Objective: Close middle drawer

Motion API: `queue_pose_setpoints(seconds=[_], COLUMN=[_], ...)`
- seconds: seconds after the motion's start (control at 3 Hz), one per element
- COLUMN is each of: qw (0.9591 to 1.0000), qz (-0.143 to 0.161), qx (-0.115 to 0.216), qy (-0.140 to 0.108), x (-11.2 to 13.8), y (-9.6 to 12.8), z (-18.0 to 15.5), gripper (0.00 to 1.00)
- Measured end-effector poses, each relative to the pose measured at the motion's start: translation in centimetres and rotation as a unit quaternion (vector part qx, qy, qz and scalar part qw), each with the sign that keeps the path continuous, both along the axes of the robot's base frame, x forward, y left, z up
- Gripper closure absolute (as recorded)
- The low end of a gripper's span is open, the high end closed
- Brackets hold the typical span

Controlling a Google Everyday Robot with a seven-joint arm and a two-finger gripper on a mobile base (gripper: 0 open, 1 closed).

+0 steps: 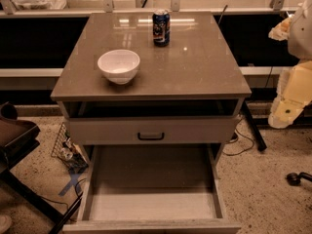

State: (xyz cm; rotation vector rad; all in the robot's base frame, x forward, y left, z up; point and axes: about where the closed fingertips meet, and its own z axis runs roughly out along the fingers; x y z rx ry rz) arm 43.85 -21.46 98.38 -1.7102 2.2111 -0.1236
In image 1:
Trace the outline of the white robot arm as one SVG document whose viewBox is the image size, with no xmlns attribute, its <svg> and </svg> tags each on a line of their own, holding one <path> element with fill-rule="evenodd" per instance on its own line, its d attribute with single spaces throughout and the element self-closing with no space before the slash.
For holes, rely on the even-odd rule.
<svg viewBox="0 0 312 234">
<path fill-rule="evenodd" d="M 301 3 L 293 16 L 273 27 L 271 39 L 288 41 L 288 52 L 299 59 L 279 76 L 268 124 L 275 129 L 291 125 L 312 101 L 312 0 Z"/>
</svg>

